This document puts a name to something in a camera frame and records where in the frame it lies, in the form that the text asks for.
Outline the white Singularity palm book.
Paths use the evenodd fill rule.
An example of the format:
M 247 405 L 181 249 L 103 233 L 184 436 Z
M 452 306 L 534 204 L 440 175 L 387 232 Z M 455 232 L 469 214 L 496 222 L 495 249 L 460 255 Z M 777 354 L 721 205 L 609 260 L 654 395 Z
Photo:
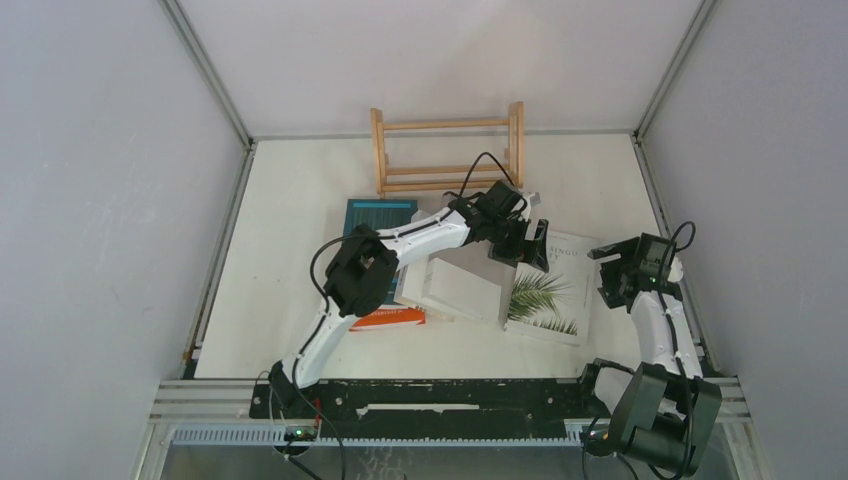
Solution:
M 550 231 L 546 240 L 549 269 L 518 266 L 504 331 L 573 347 L 584 345 L 597 276 L 588 253 L 598 245 L 593 237 Z

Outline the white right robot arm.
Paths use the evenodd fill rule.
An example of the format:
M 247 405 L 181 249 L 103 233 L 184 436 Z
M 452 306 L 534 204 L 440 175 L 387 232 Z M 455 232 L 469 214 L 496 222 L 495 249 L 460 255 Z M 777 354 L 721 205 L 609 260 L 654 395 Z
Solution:
M 658 479 L 696 473 L 723 401 L 686 333 L 677 239 L 642 233 L 589 251 L 600 263 L 602 300 L 630 315 L 642 360 L 632 368 L 597 358 L 572 386 L 543 382 L 529 402 L 548 423 L 591 415 L 584 454 L 616 456 L 626 467 L 640 461 Z

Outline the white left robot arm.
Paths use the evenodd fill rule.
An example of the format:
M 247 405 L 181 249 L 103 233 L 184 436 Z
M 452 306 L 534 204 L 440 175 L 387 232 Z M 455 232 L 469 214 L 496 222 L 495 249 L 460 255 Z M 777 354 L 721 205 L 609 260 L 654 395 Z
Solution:
M 538 194 L 524 194 L 498 180 L 484 193 L 452 195 L 444 208 L 422 220 L 382 230 L 361 224 L 334 239 L 339 249 L 324 282 L 314 285 L 323 305 L 299 347 L 271 367 L 270 396 L 277 408 L 290 417 L 310 409 L 310 386 L 320 379 L 330 354 L 356 321 L 383 304 L 403 267 L 443 250 L 488 241 L 496 261 L 548 272 L 549 223 L 533 224 L 530 218 L 538 202 Z

